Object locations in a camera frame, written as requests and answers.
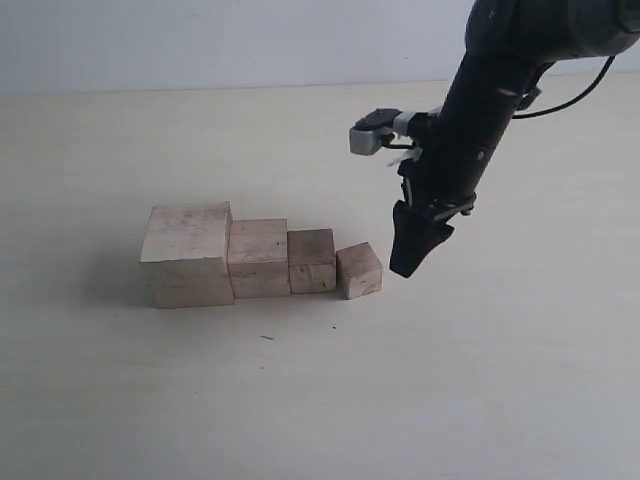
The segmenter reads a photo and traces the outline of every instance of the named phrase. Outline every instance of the wooden cube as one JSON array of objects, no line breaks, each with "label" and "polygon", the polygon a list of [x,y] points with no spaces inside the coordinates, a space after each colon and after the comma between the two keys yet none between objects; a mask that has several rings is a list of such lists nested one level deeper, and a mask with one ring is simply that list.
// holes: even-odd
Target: wooden cube
[{"label": "wooden cube", "polygon": [[321,293],[336,289],[336,249],[333,230],[289,232],[291,293]]},{"label": "wooden cube", "polygon": [[290,295],[287,221],[233,222],[227,261],[236,298]]},{"label": "wooden cube", "polygon": [[228,202],[153,208],[140,265],[156,307],[234,303],[227,270],[231,220]]},{"label": "wooden cube", "polygon": [[371,245],[361,243],[337,253],[338,275],[347,299],[369,295],[382,289],[382,263]]}]

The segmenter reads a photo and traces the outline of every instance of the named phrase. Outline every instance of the row of wooden blocks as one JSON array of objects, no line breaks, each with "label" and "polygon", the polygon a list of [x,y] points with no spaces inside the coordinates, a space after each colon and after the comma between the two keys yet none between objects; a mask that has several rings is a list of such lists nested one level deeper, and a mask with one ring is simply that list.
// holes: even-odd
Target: row of wooden blocks
[{"label": "row of wooden blocks", "polygon": [[382,288],[383,267],[368,243],[336,252],[332,230],[234,221],[229,202],[154,207],[140,264],[158,308],[330,292],[338,284],[353,299]]}]

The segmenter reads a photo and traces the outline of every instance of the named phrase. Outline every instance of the small wooden cube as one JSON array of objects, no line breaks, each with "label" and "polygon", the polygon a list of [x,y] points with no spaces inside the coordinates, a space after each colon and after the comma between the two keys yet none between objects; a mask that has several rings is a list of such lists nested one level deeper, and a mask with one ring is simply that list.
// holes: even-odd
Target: small wooden cube
[{"label": "small wooden cube", "polygon": [[338,275],[347,299],[369,295],[382,289],[382,263],[371,245],[361,243],[337,253]]},{"label": "small wooden cube", "polygon": [[234,303],[227,270],[228,202],[156,206],[140,255],[158,308]]},{"label": "small wooden cube", "polygon": [[290,295],[287,221],[233,222],[227,261],[236,298]]},{"label": "small wooden cube", "polygon": [[336,289],[336,248],[333,230],[289,232],[289,278],[292,293]]}]

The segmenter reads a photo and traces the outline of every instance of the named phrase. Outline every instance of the stacked wooden blocks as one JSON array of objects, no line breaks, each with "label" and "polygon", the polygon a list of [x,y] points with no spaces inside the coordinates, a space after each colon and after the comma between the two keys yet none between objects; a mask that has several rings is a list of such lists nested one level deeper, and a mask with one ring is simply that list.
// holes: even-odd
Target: stacked wooden blocks
[{"label": "stacked wooden blocks", "polygon": [[337,279],[348,299],[382,288],[382,264],[368,243],[336,254],[330,229],[233,221],[229,202],[154,207],[140,264],[158,308],[331,292]]}]

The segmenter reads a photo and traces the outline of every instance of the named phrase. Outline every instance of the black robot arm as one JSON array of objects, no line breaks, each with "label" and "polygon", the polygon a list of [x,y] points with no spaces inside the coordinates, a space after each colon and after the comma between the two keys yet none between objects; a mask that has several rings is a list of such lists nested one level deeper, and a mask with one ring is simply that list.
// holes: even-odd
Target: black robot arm
[{"label": "black robot arm", "polygon": [[412,139],[398,173],[390,268],[409,278],[453,234],[448,222],[474,207],[476,187],[509,122],[539,94],[556,62],[612,57],[640,38],[640,0],[477,0],[467,52],[442,108],[414,114],[377,110],[351,130],[351,150],[371,155]]}]

